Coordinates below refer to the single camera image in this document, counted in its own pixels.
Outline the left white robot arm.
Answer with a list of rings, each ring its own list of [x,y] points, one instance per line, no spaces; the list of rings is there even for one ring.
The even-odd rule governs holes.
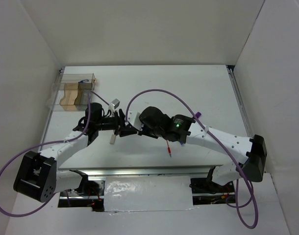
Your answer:
[[[66,139],[40,152],[30,150],[24,154],[13,189],[39,202],[47,202],[52,195],[65,190],[85,195],[89,191],[88,175],[79,170],[60,170],[60,167],[75,153],[88,147],[100,131],[108,130],[120,137],[137,133],[125,121],[122,110],[106,117],[101,104],[88,104],[85,116]]]

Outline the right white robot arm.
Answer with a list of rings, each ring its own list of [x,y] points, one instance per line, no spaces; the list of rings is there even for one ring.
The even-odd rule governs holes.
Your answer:
[[[206,185],[212,192],[219,191],[228,182],[242,176],[255,183],[263,180],[267,150],[264,138],[260,135],[249,138],[207,126],[202,128],[192,117],[184,115],[169,117],[151,106],[136,118],[141,128],[149,135],[232,155],[234,159],[231,163],[210,169]]]

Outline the red gel pen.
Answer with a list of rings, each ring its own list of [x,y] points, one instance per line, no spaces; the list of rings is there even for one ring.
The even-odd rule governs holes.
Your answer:
[[[172,157],[172,153],[171,153],[171,149],[170,149],[170,145],[169,142],[166,140],[166,144],[167,144],[167,150],[168,150],[168,154],[170,157]]]

